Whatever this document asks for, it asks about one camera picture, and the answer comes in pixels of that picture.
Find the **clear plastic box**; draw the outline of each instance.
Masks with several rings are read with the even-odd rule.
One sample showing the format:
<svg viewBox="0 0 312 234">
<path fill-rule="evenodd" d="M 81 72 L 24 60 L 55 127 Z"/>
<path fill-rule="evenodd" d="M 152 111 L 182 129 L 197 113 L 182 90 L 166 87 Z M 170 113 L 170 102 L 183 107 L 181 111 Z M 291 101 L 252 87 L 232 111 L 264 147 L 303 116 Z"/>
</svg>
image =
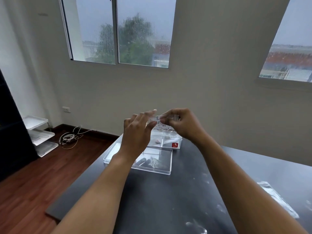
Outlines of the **clear plastic box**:
<svg viewBox="0 0 312 234">
<path fill-rule="evenodd" d="M 148 146 L 179 149 L 182 137 L 176 132 L 152 130 L 151 140 Z"/>
<path fill-rule="evenodd" d="M 120 149 L 121 143 L 115 142 L 104 156 L 104 163 L 109 163 Z M 132 165 L 133 169 L 170 175 L 172 164 L 172 149 L 147 147 Z"/>
</svg>

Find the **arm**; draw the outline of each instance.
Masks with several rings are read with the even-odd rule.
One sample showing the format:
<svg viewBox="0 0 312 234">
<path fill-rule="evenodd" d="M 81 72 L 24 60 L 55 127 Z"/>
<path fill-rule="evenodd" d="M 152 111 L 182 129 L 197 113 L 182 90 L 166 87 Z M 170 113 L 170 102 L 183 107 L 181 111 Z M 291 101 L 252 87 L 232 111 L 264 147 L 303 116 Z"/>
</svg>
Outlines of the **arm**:
<svg viewBox="0 0 312 234">
<path fill-rule="evenodd" d="M 134 114 L 124 121 L 119 152 L 54 229 L 54 234 L 113 232 L 126 178 L 132 164 L 150 141 L 151 130 L 157 122 L 150 122 L 147 126 L 146 122 L 155 112 Z"/>
<path fill-rule="evenodd" d="M 170 114 L 180 116 L 176 122 Z M 161 119 L 201 151 L 238 233 L 307 233 L 253 181 L 201 127 L 188 109 L 172 109 Z"/>
</svg>

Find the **tree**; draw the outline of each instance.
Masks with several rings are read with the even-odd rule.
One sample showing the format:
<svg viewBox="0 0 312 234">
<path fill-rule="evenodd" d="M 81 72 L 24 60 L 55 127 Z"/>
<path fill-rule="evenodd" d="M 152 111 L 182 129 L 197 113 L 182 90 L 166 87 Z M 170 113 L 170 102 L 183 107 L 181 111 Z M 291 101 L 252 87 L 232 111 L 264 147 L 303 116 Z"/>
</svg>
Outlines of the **tree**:
<svg viewBox="0 0 312 234">
<path fill-rule="evenodd" d="M 147 41 L 154 31 L 150 22 L 139 14 L 128 17 L 118 26 L 119 59 L 121 63 L 151 65 L 154 47 Z M 114 33 L 109 24 L 102 25 L 95 62 L 114 63 Z"/>
</svg>

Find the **hand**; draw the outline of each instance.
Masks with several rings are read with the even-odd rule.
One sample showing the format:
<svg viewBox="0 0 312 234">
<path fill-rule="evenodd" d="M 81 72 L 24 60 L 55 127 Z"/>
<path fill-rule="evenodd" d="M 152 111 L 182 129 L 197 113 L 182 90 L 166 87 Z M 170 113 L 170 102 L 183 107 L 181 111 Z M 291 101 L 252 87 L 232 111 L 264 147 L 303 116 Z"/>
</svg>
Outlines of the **hand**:
<svg viewBox="0 0 312 234">
<path fill-rule="evenodd" d="M 180 120 L 174 121 L 170 115 L 179 115 Z M 160 122 L 173 127 L 179 135 L 193 143 L 206 134 L 195 114 L 188 108 L 171 109 L 160 116 Z"/>
<path fill-rule="evenodd" d="M 146 123 L 150 117 L 154 116 L 156 111 L 148 111 L 138 115 L 133 114 L 131 118 L 124 120 L 124 135 L 118 153 L 125 156 L 132 164 L 150 142 L 151 130 L 156 126 L 157 122 L 152 121 L 147 126 Z"/>
</svg>

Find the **glass pane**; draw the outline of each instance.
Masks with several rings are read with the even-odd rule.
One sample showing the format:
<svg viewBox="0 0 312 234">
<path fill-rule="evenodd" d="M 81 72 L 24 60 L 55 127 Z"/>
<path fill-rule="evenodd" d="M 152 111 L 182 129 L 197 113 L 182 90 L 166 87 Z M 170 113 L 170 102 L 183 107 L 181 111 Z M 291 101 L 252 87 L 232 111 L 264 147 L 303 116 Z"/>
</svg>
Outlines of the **glass pane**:
<svg viewBox="0 0 312 234">
<path fill-rule="evenodd" d="M 119 62 L 168 68 L 176 0 L 117 0 Z"/>
<path fill-rule="evenodd" d="M 115 64 L 110 0 L 63 0 L 73 59 Z"/>
<path fill-rule="evenodd" d="M 312 0 L 290 0 L 259 77 L 311 82 Z"/>
</svg>

